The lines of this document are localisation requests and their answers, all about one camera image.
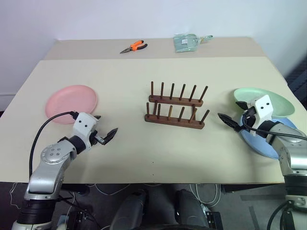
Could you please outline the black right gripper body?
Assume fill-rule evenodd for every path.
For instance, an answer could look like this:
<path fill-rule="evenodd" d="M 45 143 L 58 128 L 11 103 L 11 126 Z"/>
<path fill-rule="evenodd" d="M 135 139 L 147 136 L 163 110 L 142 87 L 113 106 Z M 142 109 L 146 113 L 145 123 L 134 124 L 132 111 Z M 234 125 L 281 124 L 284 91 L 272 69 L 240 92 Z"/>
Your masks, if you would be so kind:
<path fill-rule="evenodd" d="M 257 113 L 255 107 L 250 107 L 246 109 L 242 114 L 242 126 L 239 127 L 239 131 L 247 130 L 247 131 L 256 131 L 253 126 L 256 122 L 255 114 Z"/>

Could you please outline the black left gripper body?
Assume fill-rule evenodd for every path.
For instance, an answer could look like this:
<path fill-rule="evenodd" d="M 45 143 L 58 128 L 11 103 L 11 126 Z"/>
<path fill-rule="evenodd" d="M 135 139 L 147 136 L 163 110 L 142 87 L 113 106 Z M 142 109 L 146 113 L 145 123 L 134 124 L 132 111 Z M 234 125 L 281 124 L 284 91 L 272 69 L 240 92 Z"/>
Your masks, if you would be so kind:
<path fill-rule="evenodd" d="M 91 145 L 96 145 L 97 143 L 105 145 L 105 140 L 98 135 L 96 130 L 90 134 L 89 141 Z"/>

